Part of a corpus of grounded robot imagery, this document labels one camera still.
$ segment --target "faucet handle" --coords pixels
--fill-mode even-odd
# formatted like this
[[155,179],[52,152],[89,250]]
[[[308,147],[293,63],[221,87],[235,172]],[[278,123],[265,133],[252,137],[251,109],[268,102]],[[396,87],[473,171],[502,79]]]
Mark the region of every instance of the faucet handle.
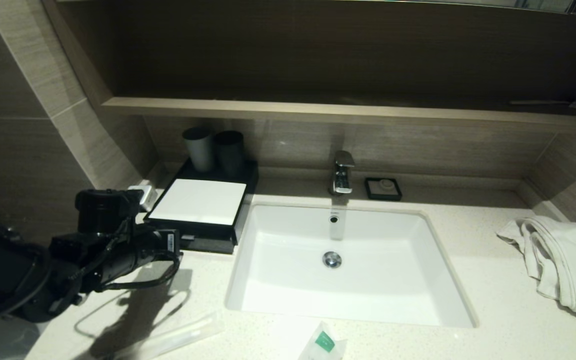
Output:
[[355,160],[350,152],[339,150],[334,153],[334,163],[340,167],[355,167]]

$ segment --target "white quartz countertop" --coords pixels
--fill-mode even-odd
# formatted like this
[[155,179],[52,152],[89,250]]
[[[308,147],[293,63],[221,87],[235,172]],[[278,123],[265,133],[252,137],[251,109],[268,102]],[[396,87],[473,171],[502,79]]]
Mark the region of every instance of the white quartz countertop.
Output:
[[[294,189],[290,185],[278,195],[282,192],[265,191],[260,183],[253,205],[330,204],[329,198],[290,196]],[[352,199],[348,207],[424,212],[465,291],[475,328],[228,310],[224,300],[236,249],[235,255],[185,251],[170,289],[93,293],[82,306],[71,306],[54,319],[26,359],[90,359],[90,354],[118,350],[148,334],[174,330],[220,312],[224,332],[158,359],[296,360],[306,339],[325,321],[339,338],[348,340],[345,360],[576,360],[576,316],[537,294],[536,281],[526,275],[521,253],[495,235],[507,221],[534,215],[514,192],[409,187],[404,189],[404,200]],[[156,276],[156,267],[142,268],[122,281]]]

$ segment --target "cabinet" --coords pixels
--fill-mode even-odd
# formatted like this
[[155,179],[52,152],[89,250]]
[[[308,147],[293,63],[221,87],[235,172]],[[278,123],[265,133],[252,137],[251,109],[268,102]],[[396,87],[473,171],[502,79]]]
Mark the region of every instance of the cabinet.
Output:
[[576,15],[385,1],[43,0],[99,112],[576,133]]

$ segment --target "sink drain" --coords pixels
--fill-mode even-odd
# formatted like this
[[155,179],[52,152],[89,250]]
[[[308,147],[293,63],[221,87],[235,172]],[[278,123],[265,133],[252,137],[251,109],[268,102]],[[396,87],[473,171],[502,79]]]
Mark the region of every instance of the sink drain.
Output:
[[331,269],[336,269],[341,266],[341,256],[334,251],[324,253],[322,260],[324,261],[324,265]]

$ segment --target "label sticker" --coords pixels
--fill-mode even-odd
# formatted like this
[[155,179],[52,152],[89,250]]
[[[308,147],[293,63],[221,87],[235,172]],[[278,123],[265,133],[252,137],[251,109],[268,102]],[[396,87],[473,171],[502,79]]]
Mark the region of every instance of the label sticker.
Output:
[[328,334],[323,331],[319,334],[319,336],[315,340],[315,343],[328,353],[330,353],[332,349],[335,347],[335,342],[332,341],[330,336],[328,336]]
[[175,235],[168,234],[168,251],[174,253],[175,251]]

